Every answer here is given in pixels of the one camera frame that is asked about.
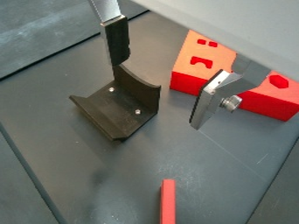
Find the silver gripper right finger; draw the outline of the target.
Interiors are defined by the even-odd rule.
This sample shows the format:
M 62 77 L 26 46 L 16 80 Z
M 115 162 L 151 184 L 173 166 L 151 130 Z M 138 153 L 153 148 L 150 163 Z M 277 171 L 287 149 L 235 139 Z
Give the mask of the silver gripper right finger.
M 239 54 L 233 63 L 233 72 L 221 69 L 203 85 L 197 98 L 190 124 L 198 130 L 219 108 L 233 112 L 242 103 L 239 94 L 257 88 L 271 69 Z

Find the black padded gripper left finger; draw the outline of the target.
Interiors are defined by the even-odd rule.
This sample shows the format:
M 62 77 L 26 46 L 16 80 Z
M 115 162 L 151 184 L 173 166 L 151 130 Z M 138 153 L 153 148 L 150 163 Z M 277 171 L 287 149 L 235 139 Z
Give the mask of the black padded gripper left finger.
M 98 17 L 100 33 L 107 41 L 111 65 L 121 65 L 130 57 L 127 17 L 122 14 L 118 0 L 88 0 Z

